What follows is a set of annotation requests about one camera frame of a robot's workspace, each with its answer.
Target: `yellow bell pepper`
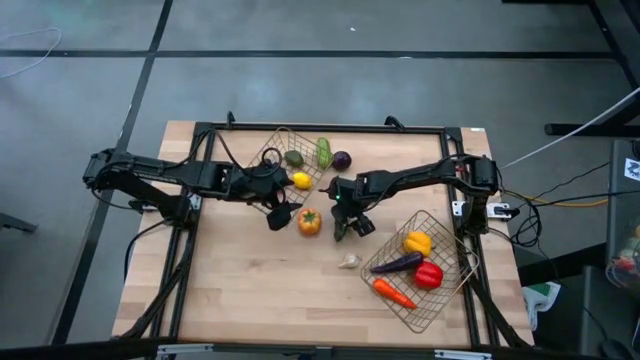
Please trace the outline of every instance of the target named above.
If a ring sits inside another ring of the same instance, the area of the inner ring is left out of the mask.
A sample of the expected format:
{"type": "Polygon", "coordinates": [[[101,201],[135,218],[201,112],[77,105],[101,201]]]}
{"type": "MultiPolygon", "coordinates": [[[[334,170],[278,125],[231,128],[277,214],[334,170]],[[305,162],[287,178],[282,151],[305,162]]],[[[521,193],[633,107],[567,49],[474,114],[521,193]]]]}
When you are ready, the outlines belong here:
{"type": "Polygon", "coordinates": [[[424,256],[431,253],[431,237],[420,231],[410,232],[403,245],[407,252],[419,251],[424,256]]]}
{"type": "Polygon", "coordinates": [[[293,185],[301,190],[309,190],[312,185],[311,176],[303,172],[297,172],[293,174],[293,185]]]}

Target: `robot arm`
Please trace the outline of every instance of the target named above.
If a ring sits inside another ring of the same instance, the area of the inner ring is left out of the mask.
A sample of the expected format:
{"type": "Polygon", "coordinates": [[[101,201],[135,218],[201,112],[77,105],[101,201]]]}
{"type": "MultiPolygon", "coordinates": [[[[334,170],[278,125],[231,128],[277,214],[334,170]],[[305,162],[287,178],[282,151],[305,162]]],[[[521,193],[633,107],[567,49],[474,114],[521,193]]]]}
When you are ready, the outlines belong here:
{"type": "Polygon", "coordinates": [[[92,191],[121,190],[134,197],[129,205],[135,210],[154,206],[165,220],[179,227],[193,223],[194,205],[190,196],[166,194],[144,180],[183,185],[191,195],[203,198],[248,205],[259,202],[271,210],[267,221],[272,230],[288,224],[291,211],[302,206],[286,201],[285,187],[293,182],[285,169],[264,156],[258,166],[240,168],[231,162],[173,163],[107,149],[91,156],[82,179],[92,191]]]}
{"type": "Polygon", "coordinates": [[[461,155],[457,159],[446,158],[397,172],[369,171],[356,175],[355,180],[336,176],[329,188],[320,191],[336,200],[331,214],[335,219],[334,238],[340,241],[349,227],[360,236],[373,232],[375,226],[364,213],[380,201],[393,197],[398,191],[434,184],[452,185],[469,195],[460,225],[469,233],[487,233],[487,199],[498,191],[498,170],[496,163],[486,157],[461,155]],[[457,176],[462,171],[470,174],[469,182],[457,176]]]}

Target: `yellow cable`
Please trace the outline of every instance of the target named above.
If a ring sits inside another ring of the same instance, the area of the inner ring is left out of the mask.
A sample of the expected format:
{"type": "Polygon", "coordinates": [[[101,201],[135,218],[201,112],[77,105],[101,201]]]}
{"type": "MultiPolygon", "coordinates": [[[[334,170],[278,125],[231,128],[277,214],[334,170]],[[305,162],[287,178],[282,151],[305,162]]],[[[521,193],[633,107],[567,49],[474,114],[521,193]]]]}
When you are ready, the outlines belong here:
{"type": "MultiPolygon", "coordinates": [[[[512,191],[505,191],[507,194],[509,195],[519,195],[516,194],[512,191]]],[[[536,199],[535,196],[529,196],[529,195],[521,195],[522,197],[525,197],[531,201],[535,201],[541,204],[548,204],[550,203],[550,201],[544,200],[544,199],[536,199]]],[[[606,204],[609,200],[604,199],[604,200],[599,200],[599,201],[594,201],[594,202],[590,202],[590,203],[556,203],[556,204],[552,204],[551,206],[560,206],[560,207],[574,207],[574,208],[587,208],[587,207],[594,207],[594,206],[599,206],[599,205],[603,205],[606,204]]]]}

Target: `purple eggplant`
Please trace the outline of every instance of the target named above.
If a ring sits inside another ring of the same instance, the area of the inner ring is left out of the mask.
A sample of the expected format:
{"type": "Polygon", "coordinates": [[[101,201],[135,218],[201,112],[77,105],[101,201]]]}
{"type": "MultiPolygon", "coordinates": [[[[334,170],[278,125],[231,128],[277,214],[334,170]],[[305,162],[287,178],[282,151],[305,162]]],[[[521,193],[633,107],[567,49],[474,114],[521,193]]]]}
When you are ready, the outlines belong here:
{"type": "Polygon", "coordinates": [[[422,265],[423,261],[424,255],[422,255],[422,253],[419,251],[414,251],[398,259],[395,259],[392,262],[372,267],[371,269],[369,269],[369,271],[372,274],[385,274],[403,270],[411,270],[422,265]]]}

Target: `wooden tabletop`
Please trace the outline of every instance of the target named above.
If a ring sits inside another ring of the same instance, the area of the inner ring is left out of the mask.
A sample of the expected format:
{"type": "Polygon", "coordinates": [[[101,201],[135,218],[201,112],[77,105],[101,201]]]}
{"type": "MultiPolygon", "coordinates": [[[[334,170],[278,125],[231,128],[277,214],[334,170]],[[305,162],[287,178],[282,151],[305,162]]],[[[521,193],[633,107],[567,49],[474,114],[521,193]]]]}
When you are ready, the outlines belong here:
{"type": "MultiPolygon", "coordinates": [[[[167,124],[159,158],[186,157],[194,122],[167,124]]],[[[463,128],[465,152],[490,156],[483,129],[463,128]]],[[[223,131],[241,164],[248,164],[272,132],[223,131]]],[[[368,133],[301,133],[315,141],[324,136],[332,150],[351,154],[353,165],[341,176],[386,169],[397,171],[441,159],[439,139],[433,135],[368,133]]],[[[215,142],[214,160],[228,160],[215,142]]],[[[329,170],[317,188],[326,188],[335,175],[329,170]]],[[[179,188],[155,184],[171,193],[179,188]]],[[[360,278],[359,269],[338,269],[346,253],[365,261],[417,210],[426,210],[452,228],[444,185],[398,193],[368,213],[377,230],[360,238],[351,232],[333,240],[332,201],[313,192],[305,207],[318,209],[325,224],[320,235],[305,238],[295,220],[270,231],[263,213],[240,203],[204,200],[195,254],[186,293],[179,338],[193,342],[250,344],[312,344],[466,348],[469,331],[462,292],[454,295],[422,334],[412,333],[360,278]]],[[[140,228],[160,220],[147,214],[140,228]]],[[[502,222],[491,227],[507,232],[502,222]]],[[[113,333],[128,330],[158,291],[171,230],[160,228],[138,240],[113,333]]],[[[533,343],[511,244],[500,237],[482,236],[491,294],[507,321],[533,343]]],[[[480,337],[488,343],[484,314],[475,299],[480,337]]],[[[162,333],[168,331],[173,299],[168,301],[162,333]]]]}

